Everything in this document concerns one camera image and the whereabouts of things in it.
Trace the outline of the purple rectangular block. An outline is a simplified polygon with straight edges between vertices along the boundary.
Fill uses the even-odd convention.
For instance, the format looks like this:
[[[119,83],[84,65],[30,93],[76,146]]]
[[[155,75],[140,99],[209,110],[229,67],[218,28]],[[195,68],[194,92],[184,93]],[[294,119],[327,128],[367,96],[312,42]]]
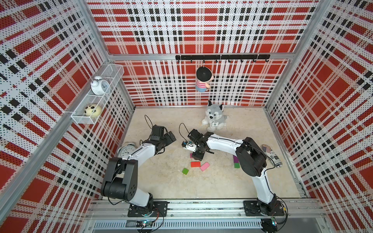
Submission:
[[[233,156],[233,160],[234,160],[234,163],[235,164],[238,164],[239,163],[239,159],[237,156]]]

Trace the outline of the light pink block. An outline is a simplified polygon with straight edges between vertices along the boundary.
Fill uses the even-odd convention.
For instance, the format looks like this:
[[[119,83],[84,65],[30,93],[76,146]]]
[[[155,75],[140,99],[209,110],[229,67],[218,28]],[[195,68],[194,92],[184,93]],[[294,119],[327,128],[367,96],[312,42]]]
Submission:
[[[200,170],[205,171],[209,167],[210,167],[210,163],[205,162],[203,165],[200,166]]]

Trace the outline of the orange red block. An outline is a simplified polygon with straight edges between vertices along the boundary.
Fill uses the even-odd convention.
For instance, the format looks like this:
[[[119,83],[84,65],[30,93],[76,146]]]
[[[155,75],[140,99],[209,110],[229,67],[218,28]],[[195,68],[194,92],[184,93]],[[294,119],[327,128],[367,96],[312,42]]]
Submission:
[[[191,162],[190,166],[192,168],[199,168],[201,166],[201,162]]]

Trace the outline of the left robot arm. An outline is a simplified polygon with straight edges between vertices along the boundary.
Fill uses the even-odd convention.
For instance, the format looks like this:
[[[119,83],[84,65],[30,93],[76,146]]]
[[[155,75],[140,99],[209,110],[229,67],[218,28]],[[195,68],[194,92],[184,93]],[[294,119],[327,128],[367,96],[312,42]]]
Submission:
[[[148,213],[154,208],[153,195],[138,188],[139,167],[176,141],[174,134],[164,126],[154,125],[147,140],[123,158],[113,157],[105,171],[101,195],[109,200],[125,201]]]

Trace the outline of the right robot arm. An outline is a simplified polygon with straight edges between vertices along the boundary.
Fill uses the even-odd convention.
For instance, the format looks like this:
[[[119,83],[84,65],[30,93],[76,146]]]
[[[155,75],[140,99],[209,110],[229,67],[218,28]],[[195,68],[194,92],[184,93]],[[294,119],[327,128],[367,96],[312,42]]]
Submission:
[[[252,138],[230,139],[212,132],[203,135],[196,129],[188,134],[188,138],[188,141],[182,142],[182,147],[192,151],[192,157],[195,160],[202,161],[206,152],[213,154],[214,150],[220,150],[237,157],[242,170],[252,178],[260,213],[267,216],[275,214],[275,208],[280,206],[280,202],[272,192],[266,174],[266,170],[268,170],[267,155]]]

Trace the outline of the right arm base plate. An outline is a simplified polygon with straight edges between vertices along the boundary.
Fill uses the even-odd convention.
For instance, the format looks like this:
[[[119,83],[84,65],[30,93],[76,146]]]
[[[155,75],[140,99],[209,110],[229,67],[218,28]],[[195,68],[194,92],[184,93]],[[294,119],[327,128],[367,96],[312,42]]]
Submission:
[[[243,207],[246,216],[285,216],[285,211],[280,201],[265,204],[258,201],[244,201]]]

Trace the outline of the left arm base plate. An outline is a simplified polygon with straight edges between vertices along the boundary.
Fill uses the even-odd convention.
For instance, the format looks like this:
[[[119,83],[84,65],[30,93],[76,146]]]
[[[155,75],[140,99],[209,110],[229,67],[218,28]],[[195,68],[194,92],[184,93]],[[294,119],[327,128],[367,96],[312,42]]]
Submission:
[[[167,201],[152,201],[145,207],[130,204],[128,217],[165,217],[168,211]]]

